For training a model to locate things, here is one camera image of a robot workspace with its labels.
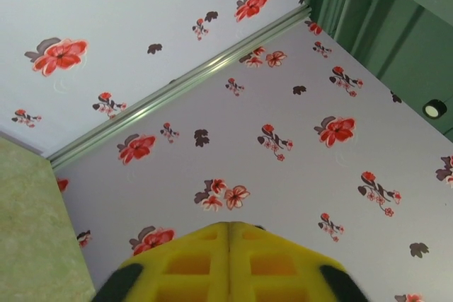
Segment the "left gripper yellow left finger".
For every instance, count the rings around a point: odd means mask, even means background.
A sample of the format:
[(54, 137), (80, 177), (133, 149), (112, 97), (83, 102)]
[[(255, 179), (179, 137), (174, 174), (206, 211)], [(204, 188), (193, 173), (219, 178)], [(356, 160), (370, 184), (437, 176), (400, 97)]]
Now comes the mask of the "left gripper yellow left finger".
[(229, 301), (229, 223), (220, 222), (123, 262), (93, 301)]

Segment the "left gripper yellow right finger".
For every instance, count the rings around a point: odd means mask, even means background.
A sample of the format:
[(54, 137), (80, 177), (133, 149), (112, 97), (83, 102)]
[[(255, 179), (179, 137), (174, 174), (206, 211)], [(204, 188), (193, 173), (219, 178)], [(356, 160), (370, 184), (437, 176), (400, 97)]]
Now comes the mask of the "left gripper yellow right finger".
[(229, 222), (231, 301), (368, 301), (331, 257), (244, 222)]

